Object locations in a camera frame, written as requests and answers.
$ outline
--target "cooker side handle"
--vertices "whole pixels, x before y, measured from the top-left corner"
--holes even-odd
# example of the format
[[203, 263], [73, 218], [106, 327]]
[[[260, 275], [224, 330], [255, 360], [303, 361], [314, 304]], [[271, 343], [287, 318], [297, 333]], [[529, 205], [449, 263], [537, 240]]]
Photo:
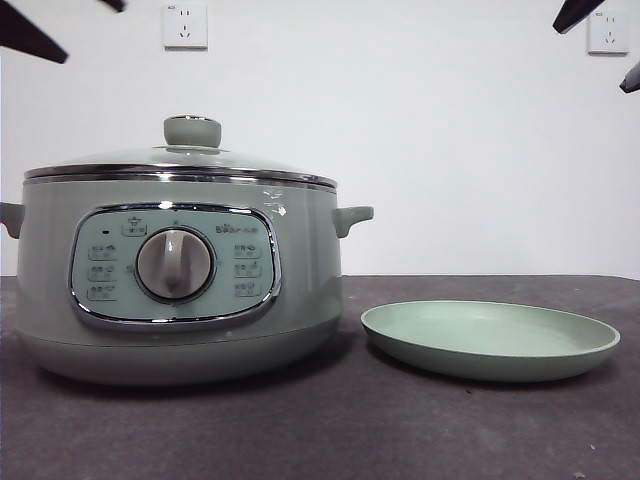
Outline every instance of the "cooker side handle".
[[373, 218], [373, 207], [336, 208], [333, 211], [333, 224], [338, 238], [349, 235], [349, 229], [359, 222]]
[[24, 219], [24, 205], [19, 203], [0, 203], [0, 223], [7, 227], [11, 238], [20, 238], [20, 229]]

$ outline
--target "stainless steel rim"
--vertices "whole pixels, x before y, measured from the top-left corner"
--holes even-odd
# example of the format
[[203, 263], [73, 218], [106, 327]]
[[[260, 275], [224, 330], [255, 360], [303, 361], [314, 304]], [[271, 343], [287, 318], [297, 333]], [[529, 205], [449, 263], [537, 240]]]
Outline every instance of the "stainless steel rim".
[[212, 180], [178, 180], [178, 181], [216, 181], [219, 177], [241, 177], [243, 179], [256, 180], [277, 180], [282, 182], [306, 183], [329, 188], [338, 186], [335, 180], [306, 173], [286, 172], [280, 170], [250, 170], [228, 167], [185, 167], [181, 165], [63, 165], [58, 167], [44, 167], [29, 170], [25, 173], [25, 183], [47, 183], [47, 182], [73, 182], [86, 181], [87, 176], [91, 180], [129, 180], [130, 176], [158, 176], [164, 178], [169, 176], [172, 181], [173, 176], [189, 176], [199, 178], [210, 178]]
[[94, 181], [115, 181], [115, 180], [137, 180], [155, 182], [195, 182], [195, 183], [223, 183], [233, 185], [261, 185], [269, 187], [293, 187], [307, 190], [320, 190], [323, 192], [336, 193], [335, 187], [306, 183], [294, 180], [270, 180], [255, 177], [231, 177], [214, 175], [189, 175], [175, 173], [113, 173], [113, 174], [83, 174], [83, 175], [54, 175], [48, 177], [29, 178], [23, 185], [36, 185], [41, 183], [57, 182], [94, 182]]

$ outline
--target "cooker base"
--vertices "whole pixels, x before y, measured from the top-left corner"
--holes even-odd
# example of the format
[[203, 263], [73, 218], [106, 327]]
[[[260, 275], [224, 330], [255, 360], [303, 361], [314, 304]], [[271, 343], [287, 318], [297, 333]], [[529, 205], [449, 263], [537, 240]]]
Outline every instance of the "cooker base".
[[338, 318], [252, 339], [170, 346], [94, 346], [20, 332], [36, 362], [54, 373], [106, 385], [166, 386], [244, 377], [297, 360], [326, 342]]

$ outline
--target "lid knob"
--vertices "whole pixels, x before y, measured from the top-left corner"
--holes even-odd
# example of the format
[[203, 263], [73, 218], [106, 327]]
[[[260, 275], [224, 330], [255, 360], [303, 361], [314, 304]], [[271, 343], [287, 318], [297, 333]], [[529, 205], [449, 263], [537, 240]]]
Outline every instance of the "lid knob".
[[218, 148], [222, 126], [200, 115], [177, 115], [164, 121], [164, 138], [169, 145]]

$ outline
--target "black object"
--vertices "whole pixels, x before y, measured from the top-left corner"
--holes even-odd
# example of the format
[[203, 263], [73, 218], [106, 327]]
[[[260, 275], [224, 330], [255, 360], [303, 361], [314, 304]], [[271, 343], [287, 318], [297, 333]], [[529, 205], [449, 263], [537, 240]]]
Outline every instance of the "black object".
[[565, 0], [553, 28], [558, 33], [567, 33], [593, 12], [604, 0]]
[[620, 88], [624, 93], [631, 93], [640, 90], [640, 62], [629, 70], [620, 84]]
[[109, 5], [116, 12], [122, 12], [124, 10], [125, 3], [122, 0], [100, 0], [100, 1]]
[[67, 52], [19, 11], [0, 0], [0, 46], [64, 63]]
[[0, 207], [0, 223], [7, 227], [11, 238], [20, 238], [20, 229], [24, 219], [24, 205], [19, 203], [3, 203]]

